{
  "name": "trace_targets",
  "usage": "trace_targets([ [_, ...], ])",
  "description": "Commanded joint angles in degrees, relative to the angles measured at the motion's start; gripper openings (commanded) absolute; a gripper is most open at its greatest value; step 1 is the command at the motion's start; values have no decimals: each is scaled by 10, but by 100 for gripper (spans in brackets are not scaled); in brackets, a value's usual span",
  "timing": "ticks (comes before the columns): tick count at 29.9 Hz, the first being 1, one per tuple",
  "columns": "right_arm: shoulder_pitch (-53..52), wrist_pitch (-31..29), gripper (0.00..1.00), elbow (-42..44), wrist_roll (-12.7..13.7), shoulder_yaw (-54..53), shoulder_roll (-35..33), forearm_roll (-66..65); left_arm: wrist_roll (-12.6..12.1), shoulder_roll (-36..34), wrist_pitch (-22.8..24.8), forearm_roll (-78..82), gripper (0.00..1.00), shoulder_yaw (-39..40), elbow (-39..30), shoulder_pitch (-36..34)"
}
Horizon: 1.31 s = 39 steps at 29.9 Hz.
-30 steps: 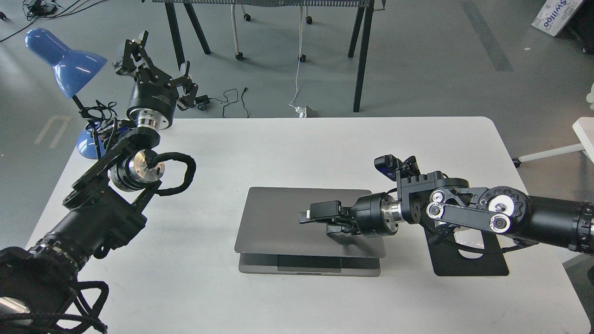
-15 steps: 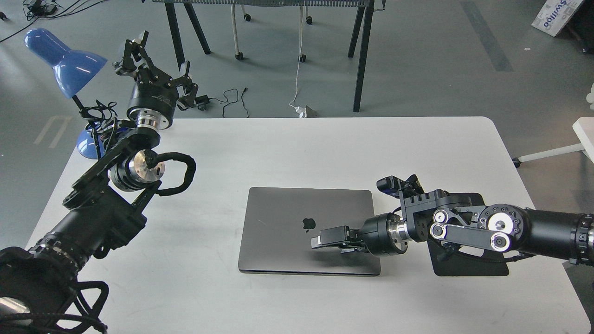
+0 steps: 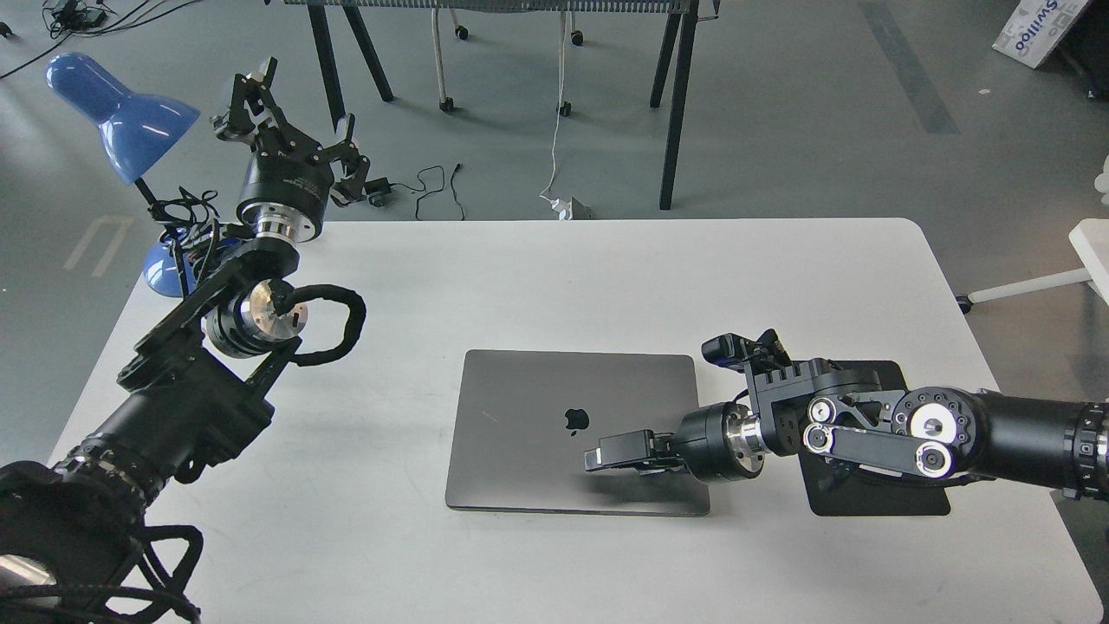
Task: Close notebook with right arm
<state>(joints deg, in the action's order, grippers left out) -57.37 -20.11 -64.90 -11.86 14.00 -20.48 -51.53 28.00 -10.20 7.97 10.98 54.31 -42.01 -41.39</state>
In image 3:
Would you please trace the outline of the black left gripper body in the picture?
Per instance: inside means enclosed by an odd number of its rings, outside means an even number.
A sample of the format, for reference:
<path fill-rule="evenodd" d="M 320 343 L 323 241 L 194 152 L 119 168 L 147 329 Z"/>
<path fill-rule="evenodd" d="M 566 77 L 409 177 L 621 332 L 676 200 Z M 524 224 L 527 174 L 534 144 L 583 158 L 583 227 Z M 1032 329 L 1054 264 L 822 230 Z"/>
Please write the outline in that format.
<path fill-rule="evenodd" d="M 269 208 L 288 209 L 301 218 L 294 241 L 314 241 L 321 236 L 333 182 L 329 165 L 256 151 L 250 158 L 237 216 L 243 224 L 253 225 Z"/>

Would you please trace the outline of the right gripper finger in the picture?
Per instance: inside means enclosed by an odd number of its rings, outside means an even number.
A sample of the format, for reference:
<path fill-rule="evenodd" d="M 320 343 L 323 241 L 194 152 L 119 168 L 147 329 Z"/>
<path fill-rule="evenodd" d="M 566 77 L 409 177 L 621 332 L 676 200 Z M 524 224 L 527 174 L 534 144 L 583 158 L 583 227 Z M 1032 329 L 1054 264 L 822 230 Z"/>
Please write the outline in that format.
<path fill-rule="evenodd" d="M 586 451 L 586 471 L 609 470 L 607 466 L 621 466 L 648 459 L 672 459 L 665 447 L 660 447 L 654 431 L 637 430 L 606 436 L 599 439 L 596 449 Z"/>
<path fill-rule="evenodd" d="M 607 466 L 609 470 L 633 470 L 641 477 L 662 474 L 685 474 L 685 464 L 681 459 L 648 459 L 648 461 Z"/>

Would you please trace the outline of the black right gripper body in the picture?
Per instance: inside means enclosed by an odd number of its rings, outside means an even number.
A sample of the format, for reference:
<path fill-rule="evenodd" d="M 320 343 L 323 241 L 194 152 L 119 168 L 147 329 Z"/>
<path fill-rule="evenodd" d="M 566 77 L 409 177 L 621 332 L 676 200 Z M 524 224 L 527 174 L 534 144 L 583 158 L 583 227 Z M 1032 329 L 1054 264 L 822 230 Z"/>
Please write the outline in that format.
<path fill-rule="evenodd" d="M 766 446 L 760 421 L 747 406 L 716 403 L 682 418 L 676 432 L 660 439 L 657 467 L 689 473 L 702 483 L 759 478 Z"/>

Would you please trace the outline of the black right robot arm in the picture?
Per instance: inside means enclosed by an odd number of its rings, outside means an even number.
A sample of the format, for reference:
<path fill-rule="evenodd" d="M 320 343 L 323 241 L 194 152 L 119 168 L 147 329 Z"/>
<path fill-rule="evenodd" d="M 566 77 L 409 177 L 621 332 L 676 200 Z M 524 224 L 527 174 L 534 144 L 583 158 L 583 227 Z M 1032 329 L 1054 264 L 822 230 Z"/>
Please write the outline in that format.
<path fill-rule="evenodd" d="M 702 354 L 743 374 L 745 390 L 683 416 L 675 432 L 606 436 L 586 451 L 587 471 L 712 483 L 757 478 L 769 454 L 805 454 L 830 467 L 824 492 L 852 479 L 920 490 L 1007 479 L 1106 500 L 1103 403 L 884 383 L 877 361 L 793 360 L 774 330 L 720 335 Z"/>

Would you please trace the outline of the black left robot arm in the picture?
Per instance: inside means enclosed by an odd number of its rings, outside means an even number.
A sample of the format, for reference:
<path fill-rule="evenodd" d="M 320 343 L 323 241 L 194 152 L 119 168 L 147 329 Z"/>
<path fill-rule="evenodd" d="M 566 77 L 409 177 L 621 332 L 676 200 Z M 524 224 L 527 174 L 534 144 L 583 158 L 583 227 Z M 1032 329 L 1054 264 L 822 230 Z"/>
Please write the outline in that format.
<path fill-rule="evenodd" d="M 135 344 L 118 375 L 128 399 L 55 466 L 3 468 L 4 623 L 199 623 L 184 591 L 199 529 L 150 526 L 146 511 L 175 479 L 237 458 L 272 422 L 266 395 L 286 365 L 337 361 L 360 338 L 366 305 L 332 284 L 294 288 L 296 245 L 321 236 L 329 201 L 366 196 L 369 168 L 336 121 L 322 146 L 272 96 L 275 59 L 235 75 L 217 136 L 252 151 L 237 224 L 166 213 L 141 178 L 199 117 L 182 102 L 135 94 L 84 53 L 62 53 L 48 86 L 98 127 L 120 178 L 165 225 L 181 301 Z"/>

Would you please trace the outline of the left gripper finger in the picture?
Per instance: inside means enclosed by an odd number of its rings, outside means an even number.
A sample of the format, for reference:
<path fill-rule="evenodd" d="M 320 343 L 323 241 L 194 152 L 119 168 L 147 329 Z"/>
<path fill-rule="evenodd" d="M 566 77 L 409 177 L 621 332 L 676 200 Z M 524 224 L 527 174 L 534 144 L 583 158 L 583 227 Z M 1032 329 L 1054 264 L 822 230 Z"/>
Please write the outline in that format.
<path fill-rule="evenodd" d="M 353 134 L 355 133 L 355 114 L 345 114 L 337 122 L 336 137 L 338 142 L 328 147 L 321 147 L 309 154 L 308 162 L 315 167 L 330 167 L 340 163 L 343 174 L 330 183 L 330 200 L 338 206 L 352 205 L 367 198 L 367 175 L 372 162 L 358 150 Z"/>
<path fill-rule="evenodd" d="M 227 84 L 227 110 L 211 117 L 215 137 L 246 145 L 258 155 L 289 155 L 297 139 L 272 94 L 278 60 L 269 58 L 248 75 Z"/>

